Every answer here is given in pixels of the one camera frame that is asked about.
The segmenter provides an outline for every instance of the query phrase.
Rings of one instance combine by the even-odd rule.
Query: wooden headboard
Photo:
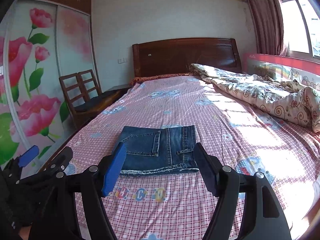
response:
[[[132,45],[135,77],[189,72],[198,63],[241,73],[235,39],[184,38]]]

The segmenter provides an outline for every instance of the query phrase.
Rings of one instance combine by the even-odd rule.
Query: chair backrest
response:
[[[65,80],[70,79],[70,78],[76,78],[77,83],[71,86],[66,87]],[[70,75],[66,76],[61,76],[59,77],[60,85],[62,88],[62,92],[64,95],[64,98],[66,100],[66,103],[71,111],[71,113],[74,115],[76,113],[75,108],[73,106],[73,102],[76,100],[79,100],[80,98],[83,98],[85,102],[88,102],[90,100],[89,95],[87,93],[87,90],[85,89],[84,85],[82,84],[82,78],[78,73],[73,73]],[[75,96],[74,98],[70,98],[68,91],[79,88],[80,94]]]
[[[85,75],[85,74],[88,74],[88,73],[91,74],[91,78],[86,79],[86,80],[83,80],[83,77],[82,77],[82,76]],[[98,83],[97,83],[97,80],[96,80],[96,78],[95,78],[95,76],[94,76],[94,73],[93,73],[93,70],[92,70],[92,69],[78,72],[78,74],[79,74],[79,78],[80,78],[80,80],[81,80],[81,83],[83,84],[83,87],[84,87],[84,89],[86,90],[86,93],[87,93],[88,95],[89,95],[90,92],[92,92],[92,91],[94,91],[94,90],[97,91],[97,94],[98,94],[98,95],[101,95],[101,89],[100,89],[100,87],[99,87],[99,85],[98,85]],[[93,81],[93,83],[94,83],[94,87],[93,87],[93,88],[90,88],[90,89],[87,89],[86,86],[85,86],[85,84],[87,84],[87,83],[89,83],[89,82],[92,82],[92,81]]]

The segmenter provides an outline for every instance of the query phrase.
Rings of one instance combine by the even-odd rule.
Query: jeans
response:
[[[125,126],[116,146],[123,142],[127,156],[120,174],[143,176],[198,172],[193,157],[195,127],[151,129]]]

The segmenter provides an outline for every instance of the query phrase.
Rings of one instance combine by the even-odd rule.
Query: pink plaid bed sheet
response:
[[[196,141],[208,154],[244,174],[259,169],[269,174],[282,208],[289,210],[287,218],[303,217],[318,198],[313,187],[320,174],[319,135],[270,119],[261,110],[199,79],[182,76],[135,84],[69,141],[74,152],[73,172],[82,172],[111,154],[125,125],[195,125]],[[240,229],[244,207],[240,197],[230,237]],[[103,203],[119,240],[155,236],[196,240],[202,239],[217,200],[206,190],[198,172],[119,176]],[[86,226],[80,194],[76,203],[79,223]]]

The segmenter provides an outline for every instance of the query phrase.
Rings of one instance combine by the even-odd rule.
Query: jeans back pocket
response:
[[[131,134],[121,142],[124,143],[127,154],[158,157],[160,133],[159,130],[145,134]]]

